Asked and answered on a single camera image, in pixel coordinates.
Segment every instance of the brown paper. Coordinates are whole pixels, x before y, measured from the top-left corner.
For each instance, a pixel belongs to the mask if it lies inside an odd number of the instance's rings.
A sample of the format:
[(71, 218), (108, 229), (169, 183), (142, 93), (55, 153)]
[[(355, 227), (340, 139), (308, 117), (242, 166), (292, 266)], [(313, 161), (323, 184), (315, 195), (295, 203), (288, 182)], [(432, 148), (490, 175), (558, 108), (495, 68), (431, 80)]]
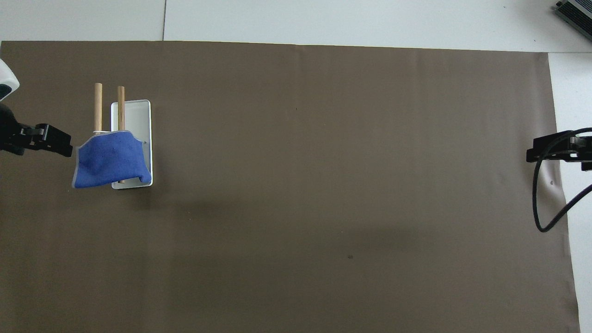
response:
[[(525, 162), (556, 132), (546, 54), (7, 41), (1, 56), (17, 120), (74, 145), (94, 82), (106, 102), (118, 85), (150, 100), (155, 168), (149, 188), (74, 190), (75, 158), (0, 152), (2, 332), (577, 331), (567, 223), (536, 230)], [(544, 220), (565, 204), (558, 164), (540, 191)]]

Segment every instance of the blue cloth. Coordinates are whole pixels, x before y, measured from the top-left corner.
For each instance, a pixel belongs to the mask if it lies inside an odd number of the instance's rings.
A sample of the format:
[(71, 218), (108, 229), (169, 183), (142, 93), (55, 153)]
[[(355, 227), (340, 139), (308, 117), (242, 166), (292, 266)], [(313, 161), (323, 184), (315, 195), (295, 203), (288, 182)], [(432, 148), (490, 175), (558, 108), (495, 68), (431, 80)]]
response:
[(152, 176), (144, 161), (142, 142), (130, 131), (95, 135), (76, 148), (78, 160), (72, 187), (83, 188), (140, 177), (150, 182)]

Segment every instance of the gray device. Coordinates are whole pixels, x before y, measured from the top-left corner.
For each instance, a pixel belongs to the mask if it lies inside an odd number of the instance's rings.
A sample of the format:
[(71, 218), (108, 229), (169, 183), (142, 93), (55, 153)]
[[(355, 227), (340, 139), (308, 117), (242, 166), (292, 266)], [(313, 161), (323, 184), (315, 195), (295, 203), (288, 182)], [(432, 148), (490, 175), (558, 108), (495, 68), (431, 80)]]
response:
[(557, 16), (592, 40), (592, 0), (565, 0), (556, 6)]

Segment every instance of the wooden dowel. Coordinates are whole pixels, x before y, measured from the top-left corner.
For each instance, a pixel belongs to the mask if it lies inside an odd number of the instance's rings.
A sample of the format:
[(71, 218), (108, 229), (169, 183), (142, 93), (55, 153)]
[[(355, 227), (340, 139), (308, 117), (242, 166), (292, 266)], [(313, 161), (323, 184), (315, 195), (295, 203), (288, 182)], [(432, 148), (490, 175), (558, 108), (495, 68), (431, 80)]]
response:
[(103, 84), (95, 83), (95, 131), (100, 130), (103, 130)]
[(126, 129), (126, 88), (123, 86), (117, 87), (117, 114), (118, 130)]

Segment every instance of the black cable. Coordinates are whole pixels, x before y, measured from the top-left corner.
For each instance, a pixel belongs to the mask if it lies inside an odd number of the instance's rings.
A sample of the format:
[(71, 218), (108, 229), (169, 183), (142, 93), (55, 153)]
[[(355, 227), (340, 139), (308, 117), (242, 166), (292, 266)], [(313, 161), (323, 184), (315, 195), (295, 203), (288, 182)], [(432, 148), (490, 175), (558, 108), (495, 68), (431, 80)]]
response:
[(541, 166), (543, 160), (547, 157), (547, 155), (551, 151), (551, 149), (553, 149), (553, 147), (555, 147), (559, 142), (561, 142), (565, 139), (568, 139), (572, 136), (575, 136), (577, 134), (582, 134), (582, 133), (587, 133), (587, 132), (592, 132), (592, 127), (585, 127), (583, 129), (570, 131), (570, 132), (556, 138), (551, 143), (549, 143), (547, 145), (547, 147), (545, 147), (543, 149), (542, 153), (540, 153), (539, 159), (536, 161), (535, 174), (532, 179), (532, 212), (535, 215), (536, 228), (539, 229), (540, 232), (547, 232), (547, 231), (551, 230), (551, 228), (553, 228), (557, 224), (557, 222), (563, 217), (563, 215), (565, 215), (567, 213), (567, 211), (570, 208), (572, 208), (576, 203), (578, 203), (578, 201), (580, 201), (583, 197), (585, 197), (586, 194), (592, 192), (592, 184), (591, 184), (588, 187), (586, 187), (585, 189), (583, 189), (582, 192), (578, 193), (577, 196), (575, 196), (573, 199), (571, 199), (570, 202), (567, 203), (559, 211), (559, 213), (557, 213), (557, 215), (555, 215), (555, 217), (553, 217), (553, 219), (551, 220), (551, 222), (549, 222), (549, 224), (547, 226), (545, 226), (544, 228), (540, 226), (539, 212), (538, 212), (538, 208), (536, 205), (536, 190), (537, 190), (537, 183), (539, 180), (540, 166)]

